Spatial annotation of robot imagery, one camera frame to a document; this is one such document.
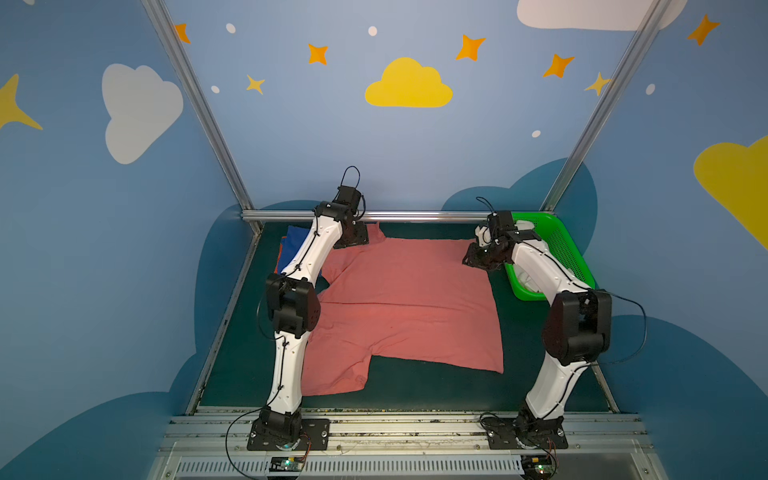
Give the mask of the pink t shirt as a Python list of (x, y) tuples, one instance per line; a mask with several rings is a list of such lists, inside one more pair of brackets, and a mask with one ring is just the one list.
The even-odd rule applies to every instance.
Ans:
[(468, 239), (391, 238), (332, 251), (321, 270), (321, 315), (306, 348), (306, 396), (366, 386), (373, 357), (504, 371), (488, 274), (464, 264)]

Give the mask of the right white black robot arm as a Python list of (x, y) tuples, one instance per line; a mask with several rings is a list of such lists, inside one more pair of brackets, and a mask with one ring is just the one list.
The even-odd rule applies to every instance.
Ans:
[(550, 305), (542, 331), (545, 356), (513, 428), (525, 448), (565, 448), (564, 409), (580, 376), (608, 350), (612, 298), (580, 281), (556, 259), (532, 230), (475, 229), (463, 259), (487, 271), (518, 266), (533, 280)]

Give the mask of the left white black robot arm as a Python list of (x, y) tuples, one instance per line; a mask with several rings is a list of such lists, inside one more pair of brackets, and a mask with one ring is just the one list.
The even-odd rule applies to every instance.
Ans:
[(266, 311), (274, 331), (275, 365), (256, 434), (279, 449), (292, 449), (300, 442), (301, 378), (306, 347), (321, 313), (316, 291), (321, 269), (332, 250), (367, 242), (357, 205), (323, 202), (314, 208), (311, 228), (295, 256), (267, 277)]

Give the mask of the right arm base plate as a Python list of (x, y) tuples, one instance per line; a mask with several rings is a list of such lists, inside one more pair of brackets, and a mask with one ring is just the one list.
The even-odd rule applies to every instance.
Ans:
[(567, 449), (563, 418), (552, 420), (484, 416), (479, 420), (492, 450)]

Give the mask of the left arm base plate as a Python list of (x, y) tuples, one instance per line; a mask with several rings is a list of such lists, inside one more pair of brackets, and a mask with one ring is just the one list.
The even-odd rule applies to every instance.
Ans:
[(251, 428), (246, 444), (248, 451), (325, 451), (330, 439), (329, 420), (302, 419), (299, 423), (288, 419), (272, 423), (257, 420)]

